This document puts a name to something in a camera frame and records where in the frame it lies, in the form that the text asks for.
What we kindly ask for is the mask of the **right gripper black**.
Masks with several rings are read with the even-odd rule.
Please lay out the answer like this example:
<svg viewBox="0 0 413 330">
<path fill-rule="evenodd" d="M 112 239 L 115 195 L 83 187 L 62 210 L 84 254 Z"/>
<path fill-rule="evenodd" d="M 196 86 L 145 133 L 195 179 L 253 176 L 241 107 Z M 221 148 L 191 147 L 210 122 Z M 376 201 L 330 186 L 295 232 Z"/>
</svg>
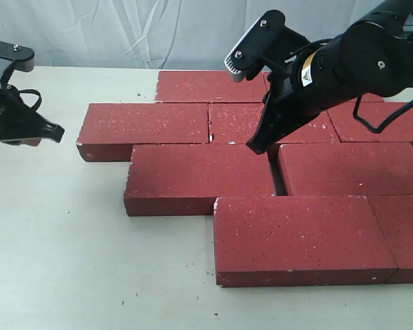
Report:
<svg viewBox="0 0 413 330">
<path fill-rule="evenodd" d="M 307 45 L 272 56 L 266 66 L 271 72 L 261 122 L 246 142 L 256 155 L 334 106 L 332 44 Z"/>
</svg>

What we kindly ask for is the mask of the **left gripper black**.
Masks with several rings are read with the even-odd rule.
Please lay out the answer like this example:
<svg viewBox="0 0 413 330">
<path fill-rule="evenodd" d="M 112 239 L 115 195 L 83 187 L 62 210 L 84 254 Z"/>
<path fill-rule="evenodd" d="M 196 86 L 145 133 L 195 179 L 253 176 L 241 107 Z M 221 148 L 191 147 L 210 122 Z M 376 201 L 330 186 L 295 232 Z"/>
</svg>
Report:
<svg viewBox="0 0 413 330">
<path fill-rule="evenodd" d="M 65 129 L 37 113 L 41 102 L 41 94 L 35 89 L 19 90 L 13 85 L 0 88 L 0 142 L 38 144 L 48 139 L 60 143 Z"/>
</svg>

